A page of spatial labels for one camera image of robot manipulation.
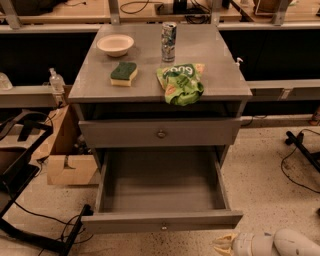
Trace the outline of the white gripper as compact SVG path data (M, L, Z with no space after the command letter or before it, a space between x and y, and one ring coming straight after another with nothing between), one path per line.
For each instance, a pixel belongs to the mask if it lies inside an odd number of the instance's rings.
M231 246L233 251L213 247L221 256L272 256L273 237L253 233L230 233L214 240L215 245Z

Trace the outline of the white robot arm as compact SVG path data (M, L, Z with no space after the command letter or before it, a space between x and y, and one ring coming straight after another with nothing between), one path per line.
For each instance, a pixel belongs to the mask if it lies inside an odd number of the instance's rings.
M287 228L274 234L227 234L215 239L213 248L221 256L320 256L318 244Z

